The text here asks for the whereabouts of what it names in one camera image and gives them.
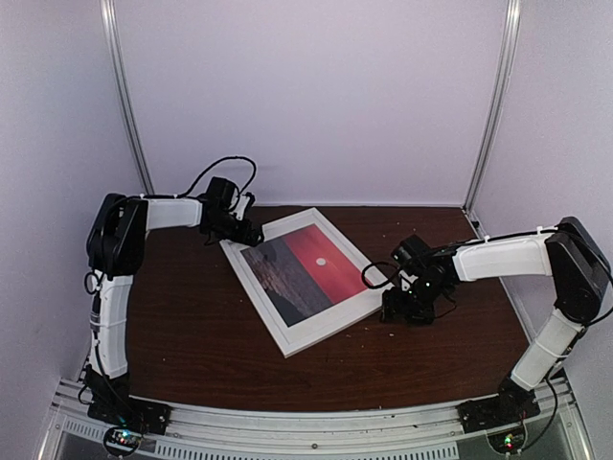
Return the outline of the red and dark photo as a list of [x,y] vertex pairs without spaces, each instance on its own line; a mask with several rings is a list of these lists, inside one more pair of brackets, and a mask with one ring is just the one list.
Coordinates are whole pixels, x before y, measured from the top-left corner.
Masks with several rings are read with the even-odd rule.
[[288,327],[366,290],[358,268],[315,224],[240,254]]

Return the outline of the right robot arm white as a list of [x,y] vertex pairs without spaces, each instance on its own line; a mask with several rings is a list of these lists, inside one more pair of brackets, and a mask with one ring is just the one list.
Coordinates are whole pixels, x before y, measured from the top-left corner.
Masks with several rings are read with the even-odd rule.
[[499,279],[514,309],[531,324],[526,307],[552,305],[533,325],[528,349],[491,402],[497,422],[512,422],[528,406],[527,392],[552,375],[579,338],[602,321],[602,302],[612,286],[612,268],[589,231],[576,217],[549,227],[431,247],[417,235],[392,253],[397,274],[406,278],[382,294],[381,318],[397,316],[429,325],[435,301],[462,283]]

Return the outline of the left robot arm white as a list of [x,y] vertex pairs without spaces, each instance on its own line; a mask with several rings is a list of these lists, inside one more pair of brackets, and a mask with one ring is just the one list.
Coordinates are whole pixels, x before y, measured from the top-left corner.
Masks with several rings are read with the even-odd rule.
[[256,246],[261,226],[247,212],[255,196],[239,195],[231,203],[199,197],[107,195],[95,217],[86,244],[94,304],[90,315],[93,371],[110,380],[128,373],[125,351],[127,304],[133,279],[144,257],[146,239],[154,230],[197,228],[219,240]]

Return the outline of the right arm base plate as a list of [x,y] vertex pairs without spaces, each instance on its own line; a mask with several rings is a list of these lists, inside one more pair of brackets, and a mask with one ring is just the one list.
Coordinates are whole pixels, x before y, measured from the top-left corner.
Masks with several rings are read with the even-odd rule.
[[456,406],[464,433],[518,424],[540,414],[533,389],[526,390],[506,376],[491,397],[468,400]]

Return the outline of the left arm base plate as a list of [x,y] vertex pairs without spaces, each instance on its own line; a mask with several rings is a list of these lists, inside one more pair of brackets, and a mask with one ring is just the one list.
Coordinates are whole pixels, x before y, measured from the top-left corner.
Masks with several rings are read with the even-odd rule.
[[141,434],[166,434],[170,406],[131,397],[129,373],[111,379],[98,374],[88,364],[85,367],[84,383],[92,396],[87,409],[89,418],[126,427]]

